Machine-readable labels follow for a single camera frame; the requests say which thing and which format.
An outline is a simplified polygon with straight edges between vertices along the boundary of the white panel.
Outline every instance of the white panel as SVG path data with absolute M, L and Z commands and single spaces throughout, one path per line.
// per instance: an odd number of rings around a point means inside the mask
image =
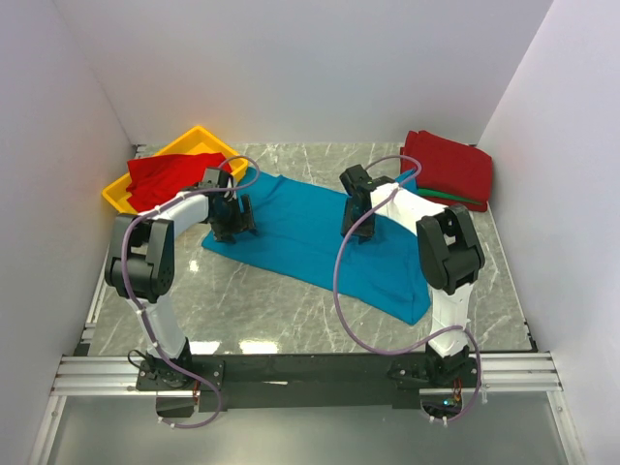
M 0 15 L 0 462 L 25 463 L 79 340 L 131 146 L 51 2 Z
M 589 463 L 620 456 L 620 3 L 556 1 L 484 131 L 493 213 Z
M 132 142 L 476 142 L 550 0 L 55 0 Z

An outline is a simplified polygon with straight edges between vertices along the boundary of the yellow tray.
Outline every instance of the yellow tray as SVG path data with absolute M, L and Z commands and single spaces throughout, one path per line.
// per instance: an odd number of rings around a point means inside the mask
M 173 153 L 183 153 L 186 155 L 198 155 L 199 153 L 222 153 L 226 158 L 238 155 L 237 152 L 228 147 L 221 140 L 217 139 L 202 126 L 196 126 L 190 129 L 183 136 L 162 148 L 153 155 L 170 155 Z M 248 169 L 248 161 L 237 159 L 231 161 L 232 175 L 236 181 L 240 181 Z M 137 213 L 134 208 L 129 205 L 127 199 L 131 194 L 127 192 L 127 186 L 132 182 L 129 173 L 123 174 L 121 177 L 112 182 L 102 191 L 102 196 L 120 213 Z

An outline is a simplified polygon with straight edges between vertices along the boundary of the blue towel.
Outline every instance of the blue towel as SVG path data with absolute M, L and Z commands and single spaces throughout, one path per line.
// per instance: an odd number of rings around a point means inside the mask
M 243 181 L 255 173 L 248 169 Z M 412 181 L 408 187 L 415 192 L 413 185 Z M 331 290 L 347 196 L 265 173 L 241 194 L 250 195 L 259 235 L 244 232 L 235 237 L 235 244 L 228 244 L 216 242 L 210 233 L 202 246 Z M 371 240 L 358 244 L 353 237 L 347 244 L 338 288 L 341 294 L 357 297 L 410 325 L 430 305 L 419 266 L 418 240 L 379 215 Z

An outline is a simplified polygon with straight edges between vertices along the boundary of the gray marble surface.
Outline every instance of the gray marble surface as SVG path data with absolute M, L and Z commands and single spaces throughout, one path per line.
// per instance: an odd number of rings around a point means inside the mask
M 145 147 L 144 154 L 157 148 Z M 347 167 L 398 153 L 396 143 L 239 144 L 239 153 L 261 169 L 342 191 L 338 175 Z M 373 175 L 398 174 L 388 160 Z M 485 351 L 527 351 L 531 345 L 499 237 L 489 212 L 472 213 L 486 266 L 470 301 L 470 329 Z M 362 349 L 336 316 L 331 291 L 221 257 L 202 248 L 207 225 L 195 225 L 175 243 L 174 311 L 197 354 L 332 353 Z M 383 349 L 405 347 L 428 334 L 430 311 L 407 325 L 352 297 L 342 297 L 353 330 Z M 122 356 L 145 347 L 127 302 L 105 290 L 90 352 Z

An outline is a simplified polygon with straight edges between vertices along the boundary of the red cloth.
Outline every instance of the red cloth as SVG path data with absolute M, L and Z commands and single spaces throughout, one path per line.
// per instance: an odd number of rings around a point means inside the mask
M 416 179 L 418 187 L 480 202 L 482 205 L 463 203 L 471 210 L 486 211 L 493 180 L 493 161 L 486 153 L 427 131 L 410 131 L 401 153 L 422 164 L 422 171 Z M 412 162 L 401 160 L 401 172 L 413 167 Z M 432 200 L 455 203 L 448 199 Z
M 207 168 L 217 168 L 226 157 L 221 153 L 199 155 L 161 155 L 127 162 L 132 183 L 127 202 L 136 211 L 150 210 L 172 199 L 178 191 L 202 181 Z M 224 170 L 231 172 L 228 163 Z

